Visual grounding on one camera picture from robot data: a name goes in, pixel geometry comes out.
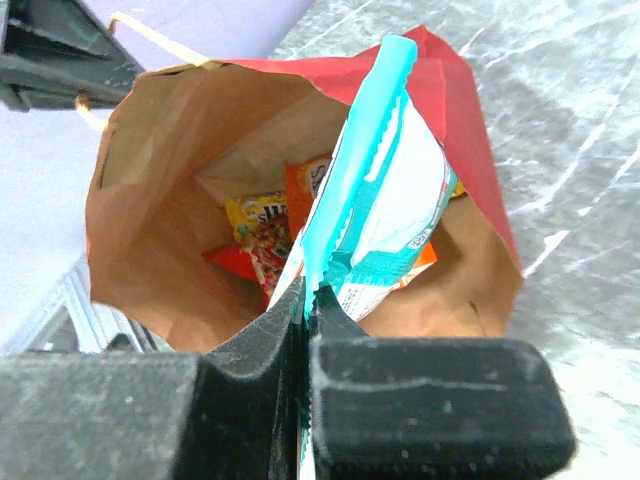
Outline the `teal Fox's candy packet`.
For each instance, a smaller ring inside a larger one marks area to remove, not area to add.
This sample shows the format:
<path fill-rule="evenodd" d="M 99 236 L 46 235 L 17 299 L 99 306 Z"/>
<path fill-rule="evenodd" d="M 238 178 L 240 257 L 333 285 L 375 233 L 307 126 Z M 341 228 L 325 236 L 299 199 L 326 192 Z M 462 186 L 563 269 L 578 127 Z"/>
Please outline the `teal Fox's candy packet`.
<path fill-rule="evenodd" d="M 457 184 L 410 98 L 415 41 L 385 37 L 353 100 L 305 226 L 271 297 L 305 280 L 304 310 L 330 287 L 354 321 L 400 287 Z"/>

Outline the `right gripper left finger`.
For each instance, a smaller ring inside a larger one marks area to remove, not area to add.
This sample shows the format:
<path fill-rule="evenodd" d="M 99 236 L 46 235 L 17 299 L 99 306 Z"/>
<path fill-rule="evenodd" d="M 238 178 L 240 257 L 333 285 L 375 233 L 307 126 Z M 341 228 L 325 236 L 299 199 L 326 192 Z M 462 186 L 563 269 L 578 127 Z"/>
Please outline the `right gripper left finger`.
<path fill-rule="evenodd" d="M 303 283 L 207 354 L 1 361 L 5 479 L 293 479 Z"/>

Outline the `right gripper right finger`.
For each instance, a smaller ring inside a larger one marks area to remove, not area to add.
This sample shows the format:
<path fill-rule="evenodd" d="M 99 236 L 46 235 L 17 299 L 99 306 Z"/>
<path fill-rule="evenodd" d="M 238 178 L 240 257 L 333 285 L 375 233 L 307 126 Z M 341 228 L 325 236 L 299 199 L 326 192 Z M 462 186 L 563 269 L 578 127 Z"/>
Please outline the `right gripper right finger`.
<path fill-rule="evenodd" d="M 317 478 L 544 479 L 570 463 L 570 418 L 532 345 L 376 338 L 328 287 L 310 327 Z"/>

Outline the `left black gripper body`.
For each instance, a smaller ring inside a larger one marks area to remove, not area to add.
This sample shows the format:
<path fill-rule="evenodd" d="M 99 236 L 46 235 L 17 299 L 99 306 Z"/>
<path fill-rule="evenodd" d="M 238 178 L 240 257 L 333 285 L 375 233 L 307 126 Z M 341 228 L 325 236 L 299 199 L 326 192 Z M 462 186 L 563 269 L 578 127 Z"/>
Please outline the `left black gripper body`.
<path fill-rule="evenodd" d="M 10 110 L 113 108 L 143 67 L 82 1 L 1 3 L 1 102 Z"/>

